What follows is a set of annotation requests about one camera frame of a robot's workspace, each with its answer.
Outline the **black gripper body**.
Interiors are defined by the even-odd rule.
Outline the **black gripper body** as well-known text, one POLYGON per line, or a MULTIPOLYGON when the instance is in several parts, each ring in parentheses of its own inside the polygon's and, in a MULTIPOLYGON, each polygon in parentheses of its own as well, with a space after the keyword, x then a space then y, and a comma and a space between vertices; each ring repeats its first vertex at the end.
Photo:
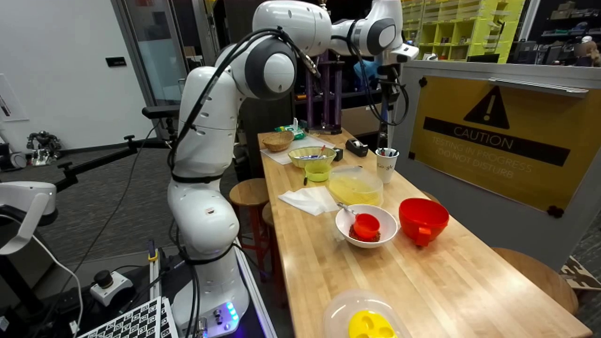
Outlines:
POLYGON ((386 103, 394 103, 398 98, 398 68, 396 66, 379 66, 377 68, 377 77, 379 77, 379 87, 381 87, 381 94, 383 100, 386 103))

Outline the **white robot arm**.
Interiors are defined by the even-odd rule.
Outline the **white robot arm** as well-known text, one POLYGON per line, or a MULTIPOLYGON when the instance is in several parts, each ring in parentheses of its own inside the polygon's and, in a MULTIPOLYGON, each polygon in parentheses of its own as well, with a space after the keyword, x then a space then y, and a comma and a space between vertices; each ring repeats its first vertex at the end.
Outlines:
POLYGON ((296 66, 309 66, 326 51, 413 57, 401 25, 400 0, 371 0, 364 17, 341 21, 304 0, 263 0, 253 10, 249 34, 221 51, 212 66, 186 75, 176 139, 167 156, 167 205, 191 272, 172 299, 174 323, 186 338, 231 334, 249 306, 234 250, 240 224, 219 192, 232 162, 240 105, 287 96, 296 66))

